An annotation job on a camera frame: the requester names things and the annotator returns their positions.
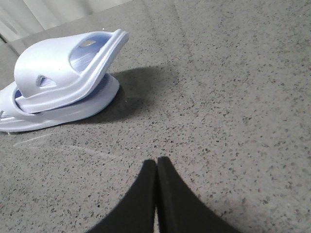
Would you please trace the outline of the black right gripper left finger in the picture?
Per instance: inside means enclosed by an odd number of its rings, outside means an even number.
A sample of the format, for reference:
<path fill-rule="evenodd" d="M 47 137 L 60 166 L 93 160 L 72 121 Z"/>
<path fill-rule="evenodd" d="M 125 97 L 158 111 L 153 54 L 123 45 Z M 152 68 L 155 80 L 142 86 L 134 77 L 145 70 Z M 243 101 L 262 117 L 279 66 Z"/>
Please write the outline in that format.
<path fill-rule="evenodd" d="M 145 160 L 117 206 L 89 233 L 152 233 L 155 219 L 156 163 Z"/>

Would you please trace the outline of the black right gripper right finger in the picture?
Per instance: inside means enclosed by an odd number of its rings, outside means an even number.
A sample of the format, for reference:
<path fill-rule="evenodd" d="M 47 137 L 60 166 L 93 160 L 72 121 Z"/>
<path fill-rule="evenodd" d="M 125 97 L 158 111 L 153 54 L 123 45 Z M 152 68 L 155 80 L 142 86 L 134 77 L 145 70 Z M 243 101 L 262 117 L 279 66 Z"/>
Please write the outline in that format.
<path fill-rule="evenodd" d="M 158 158 L 157 172 L 157 213 L 161 233 L 238 232 L 196 197 L 168 157 Z"/>

